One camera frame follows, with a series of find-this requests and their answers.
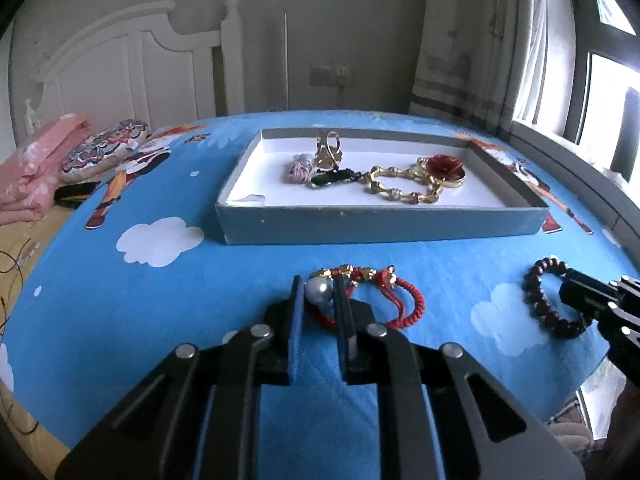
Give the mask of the green jade pendant charm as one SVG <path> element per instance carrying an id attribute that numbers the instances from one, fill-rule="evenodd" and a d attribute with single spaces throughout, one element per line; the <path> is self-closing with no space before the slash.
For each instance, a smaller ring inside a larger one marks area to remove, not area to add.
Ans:
<path id="1" fill-rule="evenodd" d="M 348 168 L 332 169 L 328 171 L 318 171 L 311 179 L 310 183 L 316 188 L 328 186 L 340 182 L 357 182 L 362 178 L 362 173 Z"/>

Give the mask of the grey white jewelry tray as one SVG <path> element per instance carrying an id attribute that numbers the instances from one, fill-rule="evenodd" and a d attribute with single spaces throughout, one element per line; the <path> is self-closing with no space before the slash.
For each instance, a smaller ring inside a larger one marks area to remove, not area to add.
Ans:
<path id="1" fill-rule="evenodd" d="M 397 243 L 537 233 L 549 207 L 469 140 L 434 134 L 339 128 L 344 169 L 416 169 L 420 157 L 449 155 L 465 178 L 434 204 L 372 192 L 359 182 L 293 183 L 297 155 L 311 154 L 319 128 L 264 129 L 222 187 L 216 209 L 229 245 Z"/>

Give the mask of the pink knotted charm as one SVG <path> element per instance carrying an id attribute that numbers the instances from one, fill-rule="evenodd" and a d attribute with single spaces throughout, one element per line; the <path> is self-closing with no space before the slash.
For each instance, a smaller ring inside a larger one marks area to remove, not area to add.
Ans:
<path id="1" fill-rule="evenodd" d="M 286 178 L 291 183 L 306 184 L 310 181 L 313 171 L 314 160 L 312 157 L 308 154 L 298 154 L 293 157 Z"/>

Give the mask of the gold red rose compact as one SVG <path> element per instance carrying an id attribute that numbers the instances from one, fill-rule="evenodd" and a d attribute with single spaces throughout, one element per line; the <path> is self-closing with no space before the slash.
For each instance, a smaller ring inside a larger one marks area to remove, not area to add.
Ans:
<path id="1" fill-rule="evenodd" d="M 416 164 L 436 183 L 445 188 L 458 188 L 464 183 L 466 174 L 462 161 L 454 156 L 436 154 L 420 157 Z"/>

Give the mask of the black yellow folded fan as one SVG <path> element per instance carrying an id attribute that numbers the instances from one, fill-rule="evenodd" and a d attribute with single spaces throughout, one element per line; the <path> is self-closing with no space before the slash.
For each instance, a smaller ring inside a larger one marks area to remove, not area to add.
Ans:
<path id="1" fill-rule="evenodd" d="M 63 185 L 54 192 L 54 203 L 64 208 L 77 209 L 99 185 L 99 181 Z"/>

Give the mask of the thin metal pole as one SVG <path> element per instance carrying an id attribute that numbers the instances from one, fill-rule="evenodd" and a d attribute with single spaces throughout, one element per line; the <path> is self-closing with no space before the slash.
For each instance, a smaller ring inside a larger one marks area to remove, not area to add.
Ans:
<path id="1" fill-rule="evenodd" d="M 286 110 L 291 109 L 290 90 L 290 45 L 288 44 L 288 12 L 282 14 L 282 68 L 284 84 L 284 105 Z"/>

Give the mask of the patterned round cushion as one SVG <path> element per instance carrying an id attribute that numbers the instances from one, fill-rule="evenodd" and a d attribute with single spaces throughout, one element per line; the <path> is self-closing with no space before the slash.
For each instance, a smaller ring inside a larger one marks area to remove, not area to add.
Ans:
<path id="1" fill-rule="evenodd" d="M 139 119 L 126 119 L 98 133 L 70 151 L 62 163 L 61 181 L 80 183 L 103 174 L 137 151 L 149 134 L 149 127 Z"/>

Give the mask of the grey striped curtain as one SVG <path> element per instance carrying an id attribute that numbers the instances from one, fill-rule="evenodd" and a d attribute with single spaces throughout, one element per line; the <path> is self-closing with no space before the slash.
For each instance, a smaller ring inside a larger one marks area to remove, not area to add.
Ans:
<path id="1" fill-rule="evenodd" d="M 506 136 L 525 80 L 539 0 L 426 0 L 413 115 Z"/>

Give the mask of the white bed headboard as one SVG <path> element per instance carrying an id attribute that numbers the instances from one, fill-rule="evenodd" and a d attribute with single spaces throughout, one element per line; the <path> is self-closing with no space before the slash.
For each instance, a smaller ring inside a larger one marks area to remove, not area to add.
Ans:
<path id="1" fill-rule="evenodd" d="M 75 112 L 96 130 L 138 118 L 152 128 L 246 111 L 239 0 L 227 0 L 219 28 L 181 35 L 175 1 L 140 3 L 105 15 L 71 36 L 35 73 L 38 105 L 25 105 L 34 133 Z"/>

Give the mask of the yellow floral bedsheet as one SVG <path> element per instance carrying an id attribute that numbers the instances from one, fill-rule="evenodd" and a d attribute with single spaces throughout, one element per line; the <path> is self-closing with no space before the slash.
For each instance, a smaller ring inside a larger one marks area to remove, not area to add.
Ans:
<path id="1" fill-rule="evenodd" d="M 51 240 L 70 216 L 68 209 L 54 207 L 36 222 L 17 222 L 1 228 L 1 329 L 6 330 L 26 278 L 34 270 Z M 1 349 L 2 440 L 11 445 L 25 474 L 52 479 L 68 448 L 53 437 L 13 394 L 13 368 L 6 348 Z"/>

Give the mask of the folded pink quilt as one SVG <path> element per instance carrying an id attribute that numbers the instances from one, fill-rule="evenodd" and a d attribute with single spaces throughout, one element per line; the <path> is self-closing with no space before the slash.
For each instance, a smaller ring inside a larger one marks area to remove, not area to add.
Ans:
<path id="1" fill-rule="evenodd" d="M 88 119 L 66 114 L 45 124 L 1 164 L 1 224 L 35 222 L 53 207 L 64 159 L 90 136 Z"/>

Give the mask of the wall power socket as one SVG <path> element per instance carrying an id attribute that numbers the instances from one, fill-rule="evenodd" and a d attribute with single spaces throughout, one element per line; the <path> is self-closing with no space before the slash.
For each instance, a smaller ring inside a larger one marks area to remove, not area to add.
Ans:
<path id="1" fill-rule="evenodd" d="M 309 84 L 317 88 L 348 88 L 352 85 L 352 72 L 344 65 L 311 65 Z"/>

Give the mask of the window frame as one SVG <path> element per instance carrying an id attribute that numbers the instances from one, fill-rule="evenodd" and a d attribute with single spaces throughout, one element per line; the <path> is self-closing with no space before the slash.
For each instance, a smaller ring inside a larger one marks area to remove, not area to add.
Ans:
<path id="1" fill-rule="evenodd" d="M 533 0 L 515 118 L 639 194 L 639 0 Z"/>

